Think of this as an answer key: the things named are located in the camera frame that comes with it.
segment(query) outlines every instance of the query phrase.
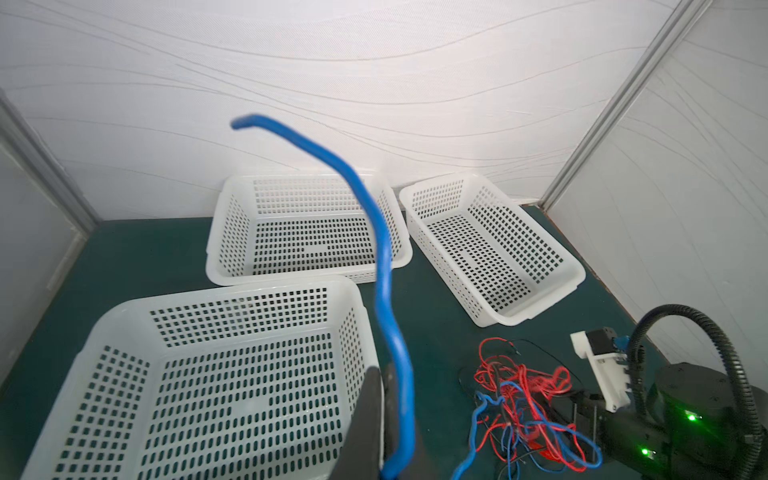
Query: perforated basket bottom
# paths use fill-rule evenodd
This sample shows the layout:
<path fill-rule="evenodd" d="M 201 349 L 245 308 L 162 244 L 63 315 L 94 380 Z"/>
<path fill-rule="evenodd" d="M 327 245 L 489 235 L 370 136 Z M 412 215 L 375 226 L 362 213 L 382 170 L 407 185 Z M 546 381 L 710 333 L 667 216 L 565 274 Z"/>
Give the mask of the perforated basket bottom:
<path fill-rule="evenodd" d="M 374 262 L 368 222 L 361 215 L 261 221 L 252 234 L 253 275 Z"/>
<path fill-rule="evenodd" d="M 54 480 L 316 478 L 329 473 L 339 455 L 363 378 L 352 310 L 336 331 L 162 359 L 151 369 L 149 386 L 136 368 L 142 382 L 131 385 L 136 397 L 129 402 L 122 390 L 110 388 L 110 375 L 121 377 L 113 370 L 120 368 L 116 353 L 106 346 L 94 362 Z M 149 419 L 135 425 L 135 414 L 123 415 L 119 426 L 128 434 L 121 437 L 118 425 L 112 426 L 120 416 L 110 416 L 109 409 L 133 412 L 141 395 L 151 397 Z M 119 442 L 110 446 L 110 436 Z M 125 442 L 139 441 L 136 464 L 127 469 Z"/>
<path fill-rule="evenodd" d="M 429 224 L 454 262 L 496 313 L 503 313 L 531 293 L 512 263 L 498 252 L 499 247 L 481 236 L 477 220 L 469 215 L 455 215 Z"/>

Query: red wire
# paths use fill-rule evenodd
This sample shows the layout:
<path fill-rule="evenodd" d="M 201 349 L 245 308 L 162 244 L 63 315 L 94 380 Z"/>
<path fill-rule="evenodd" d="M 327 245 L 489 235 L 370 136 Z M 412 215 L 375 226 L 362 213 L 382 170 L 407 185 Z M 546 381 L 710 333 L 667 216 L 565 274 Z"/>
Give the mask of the red wire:
<path fill-rule="evenodd" d="M 521 416 L 526 414 L 532 417 L 535 421 L 550 422 L 546 417 L 546 414 L 544 414 L 541 404 L 533 398 L 533 394 L 538 393 L 544 397 L 547 402 L 551 402 L 555 396 L 563 395 L 571 390 L 571 373 L 564 366 L 559 366 L 552 374 L 539 372 L 538 370 L 530 370 L 525 365 L 518 365 L 506 355 L 484 357 L 482 355 L 483 346 L 492 340 L 506 342 L 514 348 L 512 342 L 498 336 L 487 338 L 480 342 L 478 347 L 480 366 L 475 372 L 475 381 L 489 392 L 497 392 L 497 385 L 503 382 L 515 382 L 520 386 L 522 391 L 517 390 L 513 386 L 504 386 L 501 388 L 501 394 L 505 397 L 505 402 L 502 403 L 502 408 L 507 413 L 511 424 L 498 423 L 500 415 L 497 416 L 491 426 L 488 427 L 488 430 L 485 431 L 485 435 L 483 436 L 483 440 L 477 448 L 477 451 L 479 452 L 483 445 L 485 445 L 492 430 L 509 425 L 512 427 L 510 435 L 514 434 L 519 436 L 520 440 L 527 445 L 528 450 L 540 449 L 542 445 L 536 442 L 536 440 L 543 439 L 546 447 L 545 450 L 541 451 L 543 457 L 552 460 L 553 462 L 562 463 L 574 472 L 585 471 L 586 468 L 584 466 L 579 465 L 576 462 L 569 462 L 561 451 L 559 442 L 555 442 L 549 437 L 550 429 L 568 434 L 569 432 L 566 428 L 537 425 L 534 428 L 526 429 L 524 427 L 524 422 L 520 420 Z M 522 406 L 518 410 L 516 401 L 519 399 L 525 399 L 527 405 Z M 575 429 L 575 425 L 568 425 L 568 429 Z M 586 462 L 586 455 L 581 449 L 575 435 L 573 435 L 573 440 L 581 459 Z M 507 459 L 498 452 L 492 436 L 491 447 L 496 456 L 503 462 L 507 462 Z M 516 451 L 511 455 L 511 459 L 514 458 L 517 458 Z"/>

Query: white backdrop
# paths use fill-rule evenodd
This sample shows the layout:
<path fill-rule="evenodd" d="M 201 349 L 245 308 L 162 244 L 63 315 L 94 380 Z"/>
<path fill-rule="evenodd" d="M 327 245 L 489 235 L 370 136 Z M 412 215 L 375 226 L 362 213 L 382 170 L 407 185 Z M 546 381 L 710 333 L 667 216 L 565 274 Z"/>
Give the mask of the white backdrop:
<path fill-rule="evenodd" d="M 716 0 L 550 215 L 640 319 L 685 303 L 726 331 L 768 389 L 768 3 Z M 671 362 L 722 369 L 680 318 L 650 337 Z"/>
<path fill-rule="evenodd" d="M 478 168 L 537 199 L 674 0 L 5 0 L 0 88 L 104 219 L 208 216 L 238 171 L 315 161 L 400 187 Z"/>

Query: wire bundle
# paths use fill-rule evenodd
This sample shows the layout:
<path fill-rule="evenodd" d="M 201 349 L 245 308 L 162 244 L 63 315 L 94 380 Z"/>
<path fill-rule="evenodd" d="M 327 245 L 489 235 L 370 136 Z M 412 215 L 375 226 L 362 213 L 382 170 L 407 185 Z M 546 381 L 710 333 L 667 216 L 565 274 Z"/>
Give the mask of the wire bundle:
<path fill-rule="evenodd" d="M 491 447 L 496 456 L 507 464 L 507 475 L 511 480 L 513 463 L 522 458 L 531 457 L 534 465 L 545 472 L 560 473 L 566 469 L 584 472 L 587 468 L 597 468 L 602 464 L 600 449 L 587 437 L 577 432 L 574 424 L 562 425 L 552 422 L 545 414 L 539 398 L 549 403 L 555 396 L 562 396 L 571 391 L 571 373 L 559 366 L 552 374 L 528 369 L 525 365 L 517 364 L 506 355 L 484 357 L 483 346 L 492 340 L 512 342 L 500 337 L 483 340 L 478 348 L 480 366 L 475 372 L 475 381 L 484 389 L 495 394 L 495 399 L 482 392 L 476 392 L 481 405 L 472 413 L 472 428 L 469 434 L 470 452 L 454 471 L 452 480 L 458 480 L 490 439 Z M 486 416 L 478 420 L 479 415 L 486 410 L 488 404 L 498 406 L 501 410 L 488 425 L 490 419 Z M 478 425 L 486 424 L 487 429 L 479 446 L 475 447 L 475 437 Z M 496 439 L 492 432 L 501 429 L 502 436 Z M 596 452 L 597 460 L 588 462 L 579 442 L 589 444 Z M 559 470 L 542 467 L 536 460 L 535 453 L 561 464 Z M 520 477 L 520 468 L 515 469 L 515 475 Z"/>

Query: metal corner frame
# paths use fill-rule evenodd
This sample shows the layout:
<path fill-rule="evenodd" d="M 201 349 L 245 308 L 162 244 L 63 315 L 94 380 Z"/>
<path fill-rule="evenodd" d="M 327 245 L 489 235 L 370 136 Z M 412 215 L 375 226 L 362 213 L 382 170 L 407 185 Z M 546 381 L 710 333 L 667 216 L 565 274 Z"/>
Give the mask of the metal corner frame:
<path fill-rule="evenodd" d="M 99 224 L 98 215 L 2 90 L 0 142 L 8 148 L 32 180 L 58 205 L 67 219 L 88 238 Z"/>
<path fill-rule="evenodd" d="M 656 71 L 667 54 L 679 43 L 691 27 L 697 22 L 712 0 L 680 0 L 670 17 L 661 27 L 654 40 L 648 45 L 642 58 L 630 73 L 618 92 L 608 102 L 598 119 L 581 140 L 568 161 L 554 178 L 538 202 L 539 207 L 547 211 L 558 201 L 568 185 L 576 176 L 587 159 L 605 139 L 609 131 L 627 112 L 635 98 Z"/>

